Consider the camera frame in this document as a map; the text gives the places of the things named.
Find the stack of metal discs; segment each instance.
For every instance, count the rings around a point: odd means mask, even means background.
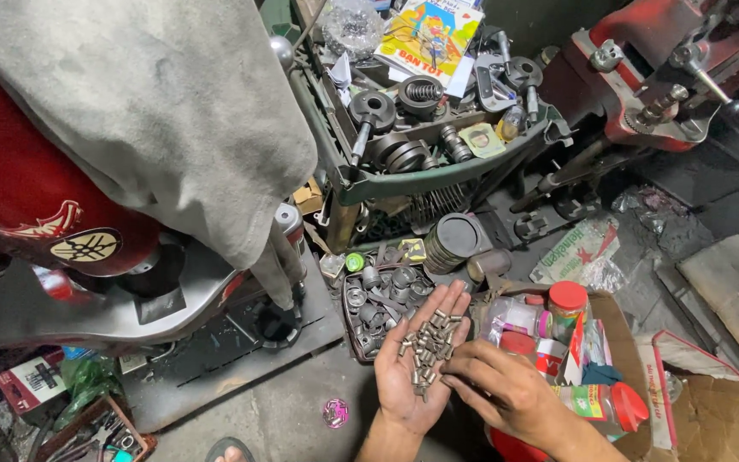
[[[470,217],[453,213],[444,215],[424,238],[424,268],[436,275],[446,275],[476,255],[483,232]]]

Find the foot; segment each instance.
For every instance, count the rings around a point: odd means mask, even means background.
[[[215,462],[245,462],[244,453],[234,446],[228,447],[224,451],[224,456],[215,459]]]

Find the metal ring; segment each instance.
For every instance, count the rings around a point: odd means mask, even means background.
[[[421,141],[408,142],[398,147],[387,157],[387,170],[389,173],[406,173],[416,170],[424,162],[429,151],[426,150]]]
[[[403,133],[389,133],[375,140],[372,145],[372,161],[375,168],[378,171],[384,170],[387,157],[395,149],[408,142],[410,142],[410,139]]]

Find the forearm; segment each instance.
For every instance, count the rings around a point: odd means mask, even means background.
[[[539,448],[558,462],[629,462],[592,425],[577,418],[562,438],[548,448]]]
[[[400,425],[390,423],[379,410],[355,462],[412,462],[424,439]]]

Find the pink bottle cap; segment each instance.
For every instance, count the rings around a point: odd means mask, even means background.
[[[549,311],[540,313],[540,319],[538,321],[538,336],[541,339],[552,338],[552,313]]]

